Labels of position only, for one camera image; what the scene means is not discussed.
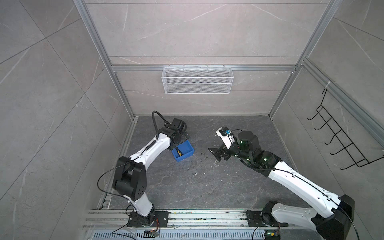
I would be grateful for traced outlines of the black yellow handled screwdriver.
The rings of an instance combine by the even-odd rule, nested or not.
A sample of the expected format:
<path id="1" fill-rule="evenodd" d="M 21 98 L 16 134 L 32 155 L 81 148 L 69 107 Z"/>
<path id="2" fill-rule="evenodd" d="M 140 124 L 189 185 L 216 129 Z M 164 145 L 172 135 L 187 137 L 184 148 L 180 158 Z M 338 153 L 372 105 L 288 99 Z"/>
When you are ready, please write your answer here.
<path id="1" fill-rule="evenodd" d="M 183 155 L 182 152 L 179 150 L 179 148 L 176 148 L 176 152 L 178 153 L 179 157 Z"/>

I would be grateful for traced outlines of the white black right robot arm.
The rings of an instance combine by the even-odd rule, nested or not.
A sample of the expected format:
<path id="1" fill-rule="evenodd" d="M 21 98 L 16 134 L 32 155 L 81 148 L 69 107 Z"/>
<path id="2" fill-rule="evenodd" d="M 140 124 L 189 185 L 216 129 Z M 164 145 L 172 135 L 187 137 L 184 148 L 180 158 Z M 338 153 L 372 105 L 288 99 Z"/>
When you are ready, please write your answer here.
<path id="1" fill-rule="evenodd" d="M 345 240 L 353 223 L 355 201 L 348 195 L 338 196 L 308 180 L 277 155 L 262 150 L 259 139 L 251 131 L 237 137 L 227 127 L 216 131 L 223 144 L 209 151 L 217 161 L 235 157 L 246 167 L 283 185 L 304 200 L 309 208 L 292 207 L 269 201 L 261 211 L 267 226 L 294 224 L 318 232 L 325 240 Z"/>

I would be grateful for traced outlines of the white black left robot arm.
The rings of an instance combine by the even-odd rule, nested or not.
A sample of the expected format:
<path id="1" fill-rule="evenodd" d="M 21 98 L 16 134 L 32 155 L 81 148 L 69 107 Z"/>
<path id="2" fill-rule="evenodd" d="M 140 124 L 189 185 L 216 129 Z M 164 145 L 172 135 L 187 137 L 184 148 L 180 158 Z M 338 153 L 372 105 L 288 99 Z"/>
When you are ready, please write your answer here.
<path id="1" fill-rule="evenodd" d="M 188 138 L 186 123 L 177 118 L 155 130 L 153 139 L 138 152 L 118 159 L 113 178 L 113 189 L 127 199 L 141 217 L 152 216 L 155 210 L 146 195 L 147 169 L 163 151 L 173 150 Z"/>

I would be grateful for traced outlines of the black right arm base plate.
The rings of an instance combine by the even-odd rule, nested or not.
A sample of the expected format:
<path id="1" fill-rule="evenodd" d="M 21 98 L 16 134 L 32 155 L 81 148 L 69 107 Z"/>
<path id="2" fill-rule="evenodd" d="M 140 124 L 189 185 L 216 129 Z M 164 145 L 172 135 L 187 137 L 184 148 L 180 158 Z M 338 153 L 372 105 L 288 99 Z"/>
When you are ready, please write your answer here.
<path id="1" fill-rule="evenodd" d="M 288 223 L 278 222 L 271 213 L 247 210 L 246 217 L 249 227 L 288 227 Z"/>

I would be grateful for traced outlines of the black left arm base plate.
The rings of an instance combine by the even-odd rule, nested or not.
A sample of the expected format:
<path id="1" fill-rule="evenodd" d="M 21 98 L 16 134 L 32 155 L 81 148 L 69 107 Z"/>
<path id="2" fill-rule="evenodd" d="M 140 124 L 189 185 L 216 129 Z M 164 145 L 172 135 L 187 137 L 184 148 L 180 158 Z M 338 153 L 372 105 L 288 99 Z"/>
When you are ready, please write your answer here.
<path id="1" fill-rule="evenodd" d="M 136 212 L 131 212 L 128 221 L 128 227 L 145 227 L 145 228 L 166 228 L 169 221 L 169 212 L 154 211 L 150 212 L 147 217 L 143 217 Z"/>

